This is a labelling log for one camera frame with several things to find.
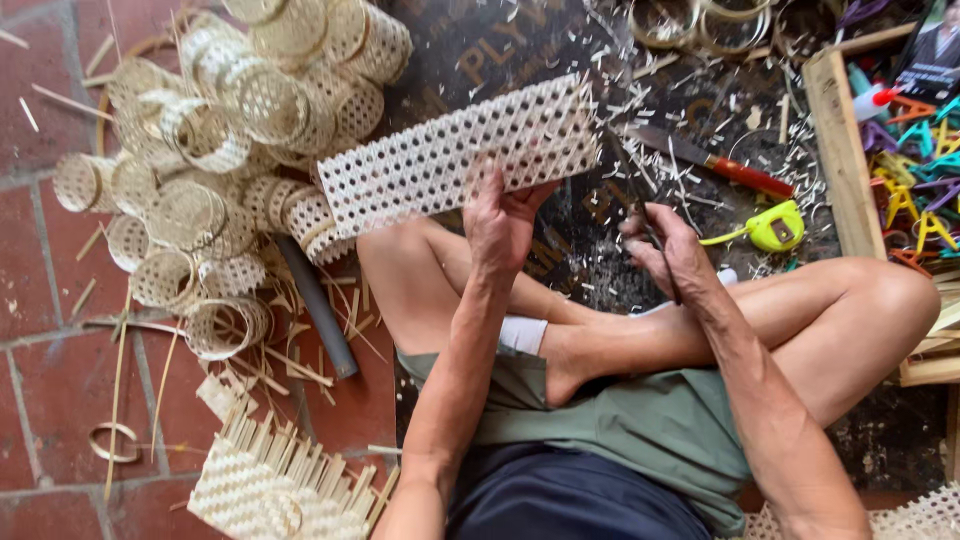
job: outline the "knife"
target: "knife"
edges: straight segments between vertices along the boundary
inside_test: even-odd
[[[626,136],[633,137],[641,143],[656,148],[666,154],[670,153],[671,142],[673,143],[673,155],[684,161],[689,161],[696,165],[713,170],[717,174],[728,179],[762,191],[771,197],[777,199],[789,199],[793,197],[793,186],[784,184],[776,178],[765,172],[737,163],[736,161],[721,158],[716,154],[697,148],[685,140],[671,137],[664,130],[652,128],[650,126],[638,126],[628,128],[625,131]]]

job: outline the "bamboo strip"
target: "bamboo strip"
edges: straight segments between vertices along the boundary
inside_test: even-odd
[[[127,281],[127,300],[124,301],[123,322],[120,324],[120,346],[117,347],[117,369],[113,377],[113,412],[110,414],[110,458],[107,460],[107,485],[104,487],[104,503],[110,500],[110,485],[113,484],[113,459],[116,457],[117,445],[117,407],[120,405],[120,375],[123,372],[123,349],[127,341],[127,317],[130,312],[130,298],[133,287]]]

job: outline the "red brick floor tile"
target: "red brick floor tile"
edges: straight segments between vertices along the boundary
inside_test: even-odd
[[[7,356],[0,355],[0,491],[34,487]]]
[[[344,287],[344,292],[352,301],[352,286]],[[338,300],[336,307],[342,313],[347,313],[342,300]],[[374,317],[377,315],[376,305],[371,305],[369,313],[358,314],[358,322],[370,313]],[[308,320],[306,314],[303,317],[304,321]],[[363,334],[387,361],[377,356],[360,337],[353,338],[349,346],[360,371],[345,380],[336,380],[330,388],[336,406],[324,397],[319,385],[312,382],[304,385],[314,432],[328,452],[359,451],[366,450],[368,444],[393,446],[396,443],[394,341],[382,324],[379,327],[370,324]],[[306,331],[297,336],[297,342],[300,344],[301,362],[316,366],[321,343],[317,332],[312,329]],[[324,374],[334,374],[326,354]]]
[[[0,499],[0,538],[100,540],[97,512],[86,492]]]
[[[107,478],[107,462],[94,455],[87,442],[90,429],[110,421],[117,346],[109,331],[66,337],[19,347],[12,351],[23,376],[23,401],[34,433],[35,448],[43,473],[56,484],[101,482]],[[128,334],[117,422],[150,441],[150,419],[143,386]],[[109,430],[98,438],[109,447]],[[132,449],[125,436],[117,436],[117,453]],[[114,467],[114,479],[132,479],[156,474],[149,459]]]
[[[226,538],[186,508],[170,510],[171,505],[190,499],[190,490],[196,483],[196,479],[154,480],[116,489],[107,509],[113,536],[116,540]]]
[[[0,176],[53,167],[67,152],[90,152],[95,121],[85,112],[64,106],[34,92],[37,83],[76,98],[64,68],[63,33],[55,12],[41,20],[8,29],[30,42],[30,50],[3,49],[4,83],[0,85]],[[23,97],[39,126],[35,133],[20,107]]]
[[[53,181],[40,183],[40,201],[47,224],[50,258],[57,278],[57,294],[63,323],[71,324],[95,315],[115,314],[123,310],[127,296],[127,273],[110,257],[107,240],[101,235],[84,258],[77,254],[97,230],[98,222],[109,224],[109,214],[71,212],[60,205],[54,194]],[[91,279],[96,279],[93,291],[87,297],[76,317],[71,317],[73,306],[80,299]]]
[[[154,391],[159,392],[171,335],[159,331],[144,331],[142,335],[147,364],[150,365],[150,379]],[[203,469],[206,452],[213,444],[213,433],[222,427],[217,416],[197,397],[197,387],[204,377],[204,370],[197,363],[196,355],[187,349],[183,339],[179,339],[170,359],[170,371],[160,401],[160,429],[163,431],[163,442],[168,447],[166,453],[173,473],[199,472]],[[150,442],[149,434],[145,442]],[[186,447],[186,450],[170,448],[177,446]]]
[[[0,208],[0,340],[52,330],[57,317],[30,188],[0,191]]]

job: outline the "yellow tape measure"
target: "yellow tape measure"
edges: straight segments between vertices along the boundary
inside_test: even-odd
[[[804,238],[804,219],[794,201],[784,201],[747,220],[743,229],[716,238],[700,240],[704,246],[722,244],[748,233],[750,241],[763,251],[788,251]]]

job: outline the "bamboo ring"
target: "bamboo ring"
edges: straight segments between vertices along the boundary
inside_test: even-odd
[[[95,440],[94,435],[97,433],[97,431],[112,430],[113,428],[116,428],[117,431],[127,435],[127,437],[132,442],[134,443],[136,442],[136,433],[134,433],[133,430],[124,426],[123,424],[114,424],[112,422],[104,422],[103,424],[97,424],[96,426],[93,427],[92,430],[90,430],[90,435],[87,436],[87,442],[90,443],[90,448],[93,449],[93,453],[96,454],[97,457],[101,457],[103,459],[106,459],[107,461],[110,460],[110,452],[104,450],[103,448],[100,447],[99,444],[97,444],[97,441]],[[133,463],[139,458],[140,458],[140,449],[134,446],[133,455],[114,454],[113,462],[114,463]]]

